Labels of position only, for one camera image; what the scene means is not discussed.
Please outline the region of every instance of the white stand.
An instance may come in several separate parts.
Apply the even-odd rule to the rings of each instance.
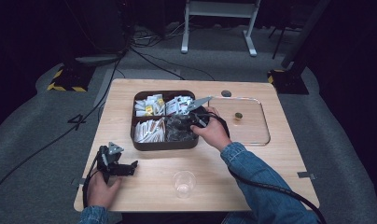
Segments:
[[[253,25],[258,15],[260,0],[256,4],[238,4],[238,3],[218,3],[218,2],[196,2],[186,1],[185,13],[185,33],[183,34],[182,53],[189,51],[189,16],[217,16],[217,17],[236,17],[250,18],[249,29],[244,31],[244,40],[249,48],[250,56],[258,55],[253,45],[252,34]]]

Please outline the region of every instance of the table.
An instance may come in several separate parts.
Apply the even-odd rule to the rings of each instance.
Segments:
[[[133,97],[140,91],[192,91],[196,98],[218,96],[228,90],[232,96],[254,97],[261,101],[271,141],[265,146],[247,147],[265,160],[298,194],[319,206],[310,178],[299,178],[306,172],[296,142],[288,126],[274,87],[269,83],[123,79],[113,81],[104,113],[94,137],[83,173],[85,177],[99,146],[113,142],[125,150],[119,163],[139,161],[134,175],[123,178],[121,190],[110,211],[245,211],[250,210],[244,195],[219,157],[219,152],[200,138],[191,149],[140,151],[130,137]],[[175,196],[172,179],[176,172],[189,170],[196,175],[197,185],[188,199]],[[83,209],[82,189],[74,202]]]
[[[217,16],[217,17],[236,17],[236,18],[250,18],[248,30],[243,31],[244,40],[249,49],[250,56],[257,56],[255,46],[252,41],[253,24],[255,23],[258,14],[260,0],[256,0],[254,4],[240,4],[240,3],[220,3],[220,2],[186,2],[185,9],[185,32],[182,40],[182,53],[189,51],[189,16]]]

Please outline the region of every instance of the metal stand leg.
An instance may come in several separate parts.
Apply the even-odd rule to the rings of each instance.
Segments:
[[[185,11],[185,33],[183,34],[182,41],[182,53],[187,53],[189,51],[189,1],[186,2]]]
[[[253,40],[251,37],[253,31],[253,25],[255,24],[256,16],[258,15],[258,7],[259,7],[259,0],[256,2],[256,7],[253,10],[252,17],[250,18],[249,22],[249,29],[246,31],[244,30],[244,40],[246,41],[247,48],[249,49],[250,56],[256,57],[258,53],[256,52],[255,46],[253,45]]]

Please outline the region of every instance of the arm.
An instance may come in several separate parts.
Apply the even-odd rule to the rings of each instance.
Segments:
[[[87,193],[88,207],[81,212],[79,224],[106,224],[107,209],[112,204],[122,177],[117,177],[115,183],[108,187],[101,172],[95,173],[89,184]]]
[[[208,108],[208,111],[217,114],[214,108]],[[216,119],[210,118],[206,128],[191,126],[191,130],[218,149],[222,160],[238,176],[290,189],[285,180],[262,159],[247,151],[242,144],[232,143]],[[298,200],[271,189],[248,186],[240,181],[237,183],[258,223],[316,223],[316,216]]]

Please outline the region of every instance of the person's left hand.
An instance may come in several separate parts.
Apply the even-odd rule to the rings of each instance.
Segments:
[[[118,176],[111,187],[104,181],[102,172],[96,172],[90,180],[87,191],[88,206],[102,206],[108,209],[112,204],[122,182],[122,176]]]

